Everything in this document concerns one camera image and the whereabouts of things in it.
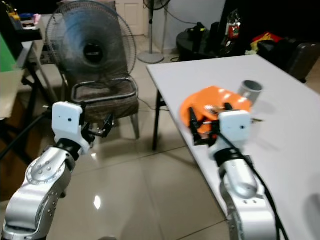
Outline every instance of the gray cup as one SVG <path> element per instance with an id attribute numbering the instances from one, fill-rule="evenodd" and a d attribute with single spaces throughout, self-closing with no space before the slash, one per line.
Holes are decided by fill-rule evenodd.
<path id="1" fill-rule="evenodd" d="M 241 83 L 238 94 L 250 100 L 254 105 L 262 92 L 263 87 L 260 83 L 252 80 L 245 80 Z"/>

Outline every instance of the orange object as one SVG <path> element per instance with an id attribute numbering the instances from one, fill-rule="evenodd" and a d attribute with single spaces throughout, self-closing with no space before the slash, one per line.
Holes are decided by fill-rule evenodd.
<path id="1" fill-rule="evenodd" d="M 182 122 L 189 127 L 190 114 L 189 108 L 192 107 L 198 121 L 215 121 L 217 114 L 212 114 L 205 109 L 206 105 L 223 108 L 225 103 L 231 104 L 236 110 L 245 110 L 250 112 L 251 102 L 232 91 L 220 88 L 218 86 L 207 87 L 191 96 L 189 96 L 180 107 L 180 117 Z M 202 125 L 198 132 L 204 134 L 211 130 L 210 125 Z"/>
<path id="2" fill-rule="evenodd" d="M 186 100 L 184 100 L 183 104 L 180 107 L 180 117 L 182 122 L 184 123 L 184 125 L 186 125 L 187 127 L 189 127 L 190 125 L 190 114 L 189 114 L 189 108 L 192 107 L 193 108 L 193 103 L 195 98 L 197 97 L 198 93 L 192 94 L 191 96 L 189 96 Z M 202 120 L 202 118 L 204 117 L 201 113 L 197 112 L 194 110 L 196 119 L 198 121 Z M 205 132 L 210 131 L 210 125 L 202 125 L 199 129 L 198 132 L 200 134 L 204 134 Z"/>

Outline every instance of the black cable on floor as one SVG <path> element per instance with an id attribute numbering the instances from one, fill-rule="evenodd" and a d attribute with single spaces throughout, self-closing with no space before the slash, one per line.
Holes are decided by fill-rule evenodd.
<path id="1" fill-rule="evenodd" d="M 141 102 L 143 102 L 145 105 L 147 105 L 149 109 L 154 110 L 154 111 L 156 110 L 155 108 L 152 108 L 152 107 L 149 105 L 149 103 L 147 103 L 145 100 L 142 100 L 140 97 L 138 97 L 138 99 L 139 99 Z M 167 109 L 160 109 L 160 111 L 170 112 L 170 111 L 167 110 Z"/>
<path id="2" fill-rule="evenodd" d="M 181 23 L 184 23 L 184 24 L 192 24 L 192 25 L 197 25 L 196 22 L 188 22 L 188 21 L 183 21 L 179 18 L 177 18 L 176 16 L 174 16 L 171 12 L 168 11 L 168 8 L 166 7 L 169 3 L 171 2 L 171 0 L 167 1 L 165 4 L 163 4 L 162 0 L 160 0 L 160 3 L 162 5 L 162 7 L 160 9 L 164 9 L 171 17 L 173 17 L 174 19 L 178 20 L 179 22 Z"/>
<path id="3" fill-rule="evenodd" d="M 230 142 L 222 133 L 218 133 L 218 136 L 221 137 L 226 144 L 228 144 L 232 149 L 234 149 L 236 151 L 236 153 L 245 161 L 245 163 L 249 166 L 249 168 L 251 169 L 251 171 L 257 176 L 257 178 L 259 179 L 259 181 L 261 182 L 262 186 L 264 187 L 264 193 L 265 193 L 265 196 L 266 198 L 268 199 L 269 203 L 270 203 L 270 206 L 274 212 L 274 217 L 275 217 L 275 225 L 276 225 L 276 238 L 277 240 L 280 240 L 280 231 L 282 232 L 283 236 L 284 236 L 284 239 L 285 240 L 289 240 L 289 237 L 287 235 L 287 232 L 285 230 L 285 227 L 278 215 L 278 211 L 277 211 L 277 207 L 276 207 L 276 204 L 275 204 L 275 201 L 271 195 L 271 192 L 269 191 L 265 181 L 262 179 L 262 177 L 259 175 L 259 173 L 256 171 L 256 169 L 254 168 L 253 164 L 250 163 L 248 161 L 248 159 L 240 152 L 240 150 L 235 146 L 233 145 L 232 142 Z"/>
<path id="4" fill-rule="evenodd" d="M 46 117 L 45 114 L 38 116 L 29 126 L 27 126 L 6 148 L 0 153 L 0 161 L 4 156 L 21 140 L 21 138 L 29 132 L 37 123 Z"/>
<path id="5" fill-rule="evenodd" d="M 172 62 L 172 63 L 177 63 L 177 62 L 179 62 L 179 57 L 176 56 L 176 57 L 171 58 L 171 59 L 170 59 L 170 62 Z"/>

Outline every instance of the electric fan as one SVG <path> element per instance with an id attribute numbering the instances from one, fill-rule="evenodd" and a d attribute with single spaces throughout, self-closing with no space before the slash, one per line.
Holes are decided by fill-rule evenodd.
<path id="1" fill-rule="evenodd" d="M 159 52 L 154 52 L 152 47 L 154 11 L 163 9 L 170 0 L 143 0 L 143 4 L 149 9 L 149 51 L 138 54 L 137 58 L 147 64 L 157 64 L 164 60 Z"/>
<path id="2" fill-rule="evenodd" d="M 65 76 L 72 89 L 71 100 L 87 105 L 86 114 L 94 109 L 90 114 L 101 119 L 105 114 L 101 107 L 110 104 L 106 101 L 137 93 L 130 77 L 136 43 L 114 1 L 79 0 L 60 6 L 48 22 L 46 39 L 63 82 Z M 124 82 L 130 84 L 130 91 L 114 95 Z"/>

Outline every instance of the table top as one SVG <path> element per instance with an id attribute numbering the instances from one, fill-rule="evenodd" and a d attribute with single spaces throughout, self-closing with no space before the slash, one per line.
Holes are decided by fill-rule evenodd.
<path id="1" fill-rule="evenodd" d="M 320 96 L 257 55 L 148 65 L 171 116 L 224 213 L 216 163 L 207 146 L 194 146 L 179 109 L 191 94 L 216 85 L 237 92 L 254 80 L 263 92 L 252 116 L 244 154 L 268 185 L 290 240 L 320 239 Z"/>

